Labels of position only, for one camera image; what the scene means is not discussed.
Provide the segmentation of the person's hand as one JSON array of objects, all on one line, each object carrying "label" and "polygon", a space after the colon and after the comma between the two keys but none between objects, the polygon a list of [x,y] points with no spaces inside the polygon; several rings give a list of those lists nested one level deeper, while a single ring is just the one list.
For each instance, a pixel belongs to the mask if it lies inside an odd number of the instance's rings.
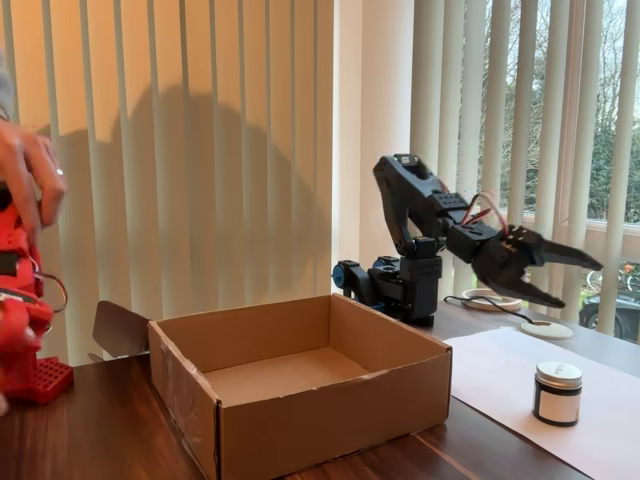
[{"label": "person's hand", "polygon": [[62,165],[51,140],[1,121],[1,179],[31,241],[56,223],[66,193]]}]

